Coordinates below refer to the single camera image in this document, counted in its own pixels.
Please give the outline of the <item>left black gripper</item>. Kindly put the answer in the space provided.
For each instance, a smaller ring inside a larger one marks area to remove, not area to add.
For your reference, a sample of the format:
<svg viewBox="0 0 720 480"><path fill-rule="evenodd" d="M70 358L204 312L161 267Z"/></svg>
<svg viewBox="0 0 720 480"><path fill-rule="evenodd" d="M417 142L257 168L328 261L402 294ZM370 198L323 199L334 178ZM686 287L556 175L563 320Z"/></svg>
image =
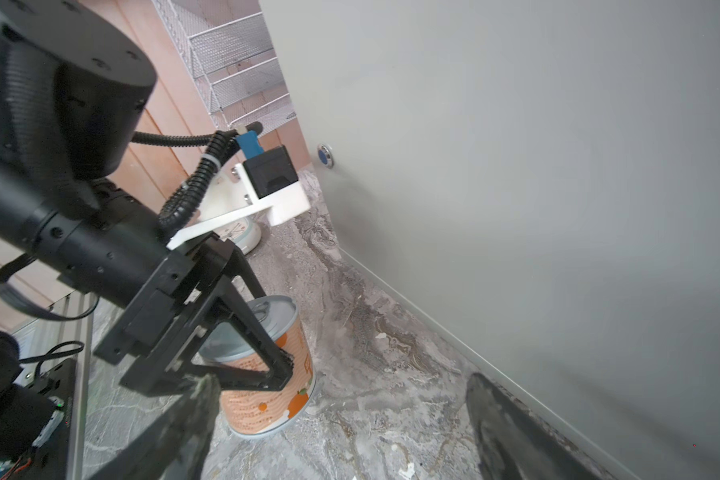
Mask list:
<svg viewBox="0 0 720 480"><path fill-rule="evenodd" d="M206 236L171 251L157 213L106 179L70 194L32 192L33 254L123 310L95 350L112 365L133 357L121 386L178 395L213 375L222 390L285 388L294 356L276 341L294 303L266 295L234 242Z"/></svg>

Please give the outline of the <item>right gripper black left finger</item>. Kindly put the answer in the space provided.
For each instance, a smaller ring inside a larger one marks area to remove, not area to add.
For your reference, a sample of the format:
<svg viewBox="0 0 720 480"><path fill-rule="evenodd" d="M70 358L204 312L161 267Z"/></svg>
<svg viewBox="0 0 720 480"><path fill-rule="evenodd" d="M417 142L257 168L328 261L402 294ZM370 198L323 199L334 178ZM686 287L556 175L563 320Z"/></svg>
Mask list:
<svg viewBox="0 0 720 480"><path fill-rule="evenodd" d="M220 384L213 375L197 380L165 413L95 479L199 479L219 414Z"/></svg>

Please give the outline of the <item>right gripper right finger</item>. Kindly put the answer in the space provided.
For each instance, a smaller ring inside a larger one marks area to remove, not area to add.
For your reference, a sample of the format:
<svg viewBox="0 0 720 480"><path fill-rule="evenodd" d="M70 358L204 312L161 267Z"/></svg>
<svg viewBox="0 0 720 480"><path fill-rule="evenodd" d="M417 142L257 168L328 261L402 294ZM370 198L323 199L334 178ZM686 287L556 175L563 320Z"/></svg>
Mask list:
<svg viewBox="0 0 720 480"><path fill-rule="evenodd" d="M476 372L466 406L484 479L596 479L498 385Z"/></svg>

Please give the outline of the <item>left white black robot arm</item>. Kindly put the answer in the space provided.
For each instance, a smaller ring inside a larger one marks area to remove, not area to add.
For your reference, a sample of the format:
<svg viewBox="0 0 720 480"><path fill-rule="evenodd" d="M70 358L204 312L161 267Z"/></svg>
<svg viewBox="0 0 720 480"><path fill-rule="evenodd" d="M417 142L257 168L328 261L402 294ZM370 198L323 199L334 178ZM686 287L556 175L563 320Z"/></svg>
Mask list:
<svg viewBox="0 0 720 480"><path fill-rule="evenodd" d="M265 332L233 285L262 286L232 242L193 216L236 153L253 200L297 183L286 149L263 150L259 123L192 137L204 154L160 211L110 179L157 81L139 47L76 1L0 1L0 238L21 256L0 270L0 297L35 318L10 277L34 261L63 283L120 307L96 348L110 364L133 356L122 385L175 395L214 375L225 390L279 391L293 357Z"/></svg>

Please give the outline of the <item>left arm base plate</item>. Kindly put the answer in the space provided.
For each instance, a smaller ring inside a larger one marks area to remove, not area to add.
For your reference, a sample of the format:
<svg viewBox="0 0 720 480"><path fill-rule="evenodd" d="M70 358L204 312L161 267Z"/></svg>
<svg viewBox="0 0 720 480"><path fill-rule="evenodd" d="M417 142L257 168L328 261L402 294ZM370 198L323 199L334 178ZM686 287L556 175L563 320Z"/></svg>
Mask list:
<svg viewBox="0 0 720 480"><path fill-rule="evenodd" d="M34 378L39 380L43 363L77 354L84 347L81 341L65 341L42 355L22 358L15 337L0 330L0 479L26 473L37 450L64 420L65 400L15 382L23 366L33 364Z"/></svg>

